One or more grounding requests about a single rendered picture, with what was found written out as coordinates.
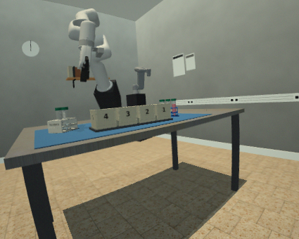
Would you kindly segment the blue bench mat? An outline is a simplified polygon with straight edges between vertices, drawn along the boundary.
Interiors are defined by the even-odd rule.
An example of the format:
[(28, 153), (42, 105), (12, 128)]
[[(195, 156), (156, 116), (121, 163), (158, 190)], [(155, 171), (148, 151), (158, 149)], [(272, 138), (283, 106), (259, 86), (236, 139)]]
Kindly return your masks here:
[[(83, 127), (78, 124), (78, 129), (67, 131), (64, 133), (54, 133), (48, 134), (48, 129), (41, 129), (41, 131), (34, 131), (34, 149), (46, 148), (50, 146), (57, 146), (66, 143), (73, 143), (78, 141), (89, 140), (93, 138), (99, 138), (104, 136), (110, 136), (114, 134), (121, 134), (129, 131), (136, 131), (140, 129), (146, 129), (150, 127), (156, 127), (164, 124), (170, 124), (173, 122), (180, 122), (184, 120), (189, 120), (197, 117), (203, 117), (212, 114), (188, 114), (188, 113), (178, 113), (178, 117), (171, 117), (173, 120), (156, 122), (152, 124), (144, 124), (135, 127), (127, 127), (122, 129), (114, 129), (109, 131), (94, 132), (89, 129), (89, 127)], [(44, 131), (44, 132), (42, 132)], [(46, 132), (46, 133), (45, 133)]]

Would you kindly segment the beige block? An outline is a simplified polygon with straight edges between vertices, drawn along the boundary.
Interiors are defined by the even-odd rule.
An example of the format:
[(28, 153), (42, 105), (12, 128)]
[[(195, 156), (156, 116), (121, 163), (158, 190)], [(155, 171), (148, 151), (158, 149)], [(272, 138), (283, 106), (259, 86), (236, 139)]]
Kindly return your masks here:
[(136, 106), (115, 108), (117, 126), (138, 124)]
[(107, 129), (117, 126), (115, 108), (90, 110), (91, 128)]
[(155, 121), (155, 105), (137, 105), (137, 122), (152, 122)]
[(155, 120), (165, 120), (171, 118), (170, 103), (153, 105), (155, 105)]

